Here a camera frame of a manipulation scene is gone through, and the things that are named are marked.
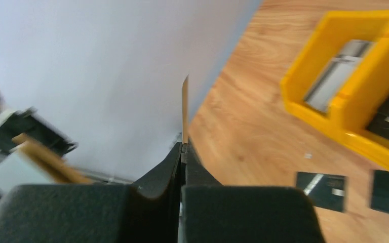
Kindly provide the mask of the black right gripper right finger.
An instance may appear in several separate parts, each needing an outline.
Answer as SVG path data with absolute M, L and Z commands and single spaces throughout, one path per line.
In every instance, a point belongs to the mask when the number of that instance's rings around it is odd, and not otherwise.
M 294 187 L 225 186 L 184 145 L 184 242 L 324 242 L 311 200 Z

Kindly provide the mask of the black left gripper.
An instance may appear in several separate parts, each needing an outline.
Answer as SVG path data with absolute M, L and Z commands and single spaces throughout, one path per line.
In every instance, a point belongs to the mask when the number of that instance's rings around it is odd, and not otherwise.
M 59 156 L 78 147 L 76 142 L 55 129 L 47 121 L 36 115 L 34 108 L 25 111 L 15 110 L 3 104 L 0 98 L 0 157 L 11 153 L 17 144 L 13 138 L 26 134 L 43 144 Z

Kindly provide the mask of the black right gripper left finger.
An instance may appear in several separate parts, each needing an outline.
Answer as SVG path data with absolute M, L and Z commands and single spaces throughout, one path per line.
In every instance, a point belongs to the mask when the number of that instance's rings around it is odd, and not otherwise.
M 177 242 L 181 154 L 132 184 L 19 185 L 0 199 L 0 242 Z

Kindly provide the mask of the black credit card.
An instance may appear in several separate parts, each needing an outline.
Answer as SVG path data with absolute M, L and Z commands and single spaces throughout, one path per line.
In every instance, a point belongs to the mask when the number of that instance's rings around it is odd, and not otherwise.
M 341 213 L 345 211 L 346 176 L 297 172 L 295 186 L 311 199 L 314 206 Z

